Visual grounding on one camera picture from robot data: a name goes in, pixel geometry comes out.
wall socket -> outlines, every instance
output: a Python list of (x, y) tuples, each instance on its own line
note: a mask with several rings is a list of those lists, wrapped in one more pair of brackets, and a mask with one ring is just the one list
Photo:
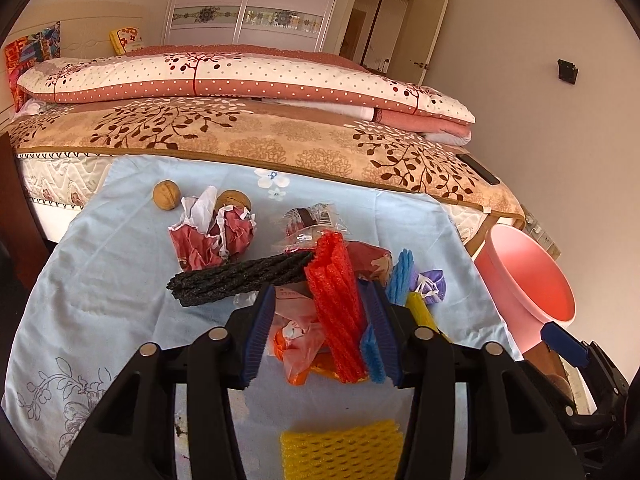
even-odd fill
[(522, 204), (522, 210), (524, 211), (525, 225), (523, 231), (526, 232), (531, 238), (537, 241), (540, 246), (554, 259), (557, 260), (561, 254), (560, 249), (551, 239), (551, 236), (545, 231), (545, 229), (539, 224), (535, 216), (533, 216), (526, 207)]

blue sponge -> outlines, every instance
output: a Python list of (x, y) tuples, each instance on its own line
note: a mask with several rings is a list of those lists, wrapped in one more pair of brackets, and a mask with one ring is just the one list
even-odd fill
[(394, 269), (391, 272), (391, 278), (386, 284), (385, 292), (390, 303), (400, 306), (404, 306), (406, 303), (413, 268), (414, 254), (407, 249), (403, 249), (398, 256), (398, 263), (394, 265)]
[(369, 323), (364, 334), (362, 334), (362, 339), (360, 340), (360, 353), (362, 354), (362, 359), (367, 365), (369, 378), (376, 384), (382, 384), (385, 382), (385, 367), (382, 364), (382, 356), (380, 355), (378, 342), (376, 341), (376, 335), (373, 333), (373, 325), (371, 323)]

packaging wrapper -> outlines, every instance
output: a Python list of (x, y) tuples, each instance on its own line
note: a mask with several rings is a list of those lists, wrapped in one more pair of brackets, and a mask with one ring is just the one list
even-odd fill
[(182, 198), (180, 222), (169, 227), (182, 270), (200, 270), (226, 263), (246, 251), (254, 237), (255, 215), (224, 206), (215, 211), (218, 190), (209, 186), (199, 196)]
[(318, 203), (307, 208), (287, 211), (279, 222), (285, 238), (274, 244), (273, 249), (287, 253), (298, 249), (315, 249), (325, 231), (349, 234), (334, 204)]
[(392, 256), (389, 251), (366, 244), (364, 242), (346, 242), (347, 253), (356, 278), (373, 281), (378, 280), (386, 286), (393, 269)]
[(276, 287), (276, 311), (268, 352), (284, 364), (287, 382), (304, 384), (310, 367), (324, 345), (314, 300), (286, 288)]
[(419, 292), (427, 305), (440, 303), (447, 291), (444, 273), (439, 269), (418, 272), (414, 265), (409, 278), (409, 290)]

metal screw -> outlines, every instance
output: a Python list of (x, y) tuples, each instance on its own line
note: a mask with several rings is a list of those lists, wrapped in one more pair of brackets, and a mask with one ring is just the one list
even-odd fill
[(422, 339), (423, 341), (428, 341), (429, 339), (433, 338), (434, 334), (431, 328), (428, 328), (426, 326), (419, 326), (418, 328), (415, 329), (414, 335), (418, 339)]
[(504, 350), (504, 348), (502, 348), (502, 345), (495, 341), (491, 341), (490, 343), (487, 343), (484, 349), (487, 352), (489, 352), (489, 354), (491, 355), (500, 355)]
[(222, 341), (228, 335), (229, 332), (227, 332), (223, 326), (217, 326), (209, 330), (209, 339), (213, 341)]
[(158, 350), (158, 346), (155, 343), (144, 343), (140, 347), (140, 355), (144, 357), (149, 357), (155, 354), (156, 350)]

beige bedspread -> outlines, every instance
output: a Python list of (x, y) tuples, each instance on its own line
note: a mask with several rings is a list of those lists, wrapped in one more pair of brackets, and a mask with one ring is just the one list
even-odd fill
[(151, 153), (422, 192), (523, 218), (504, 185), (489, 186), (456, 153), (416, 134), (257, 100), (171, 97), (60, 105), (6, 128), (17, 153)]

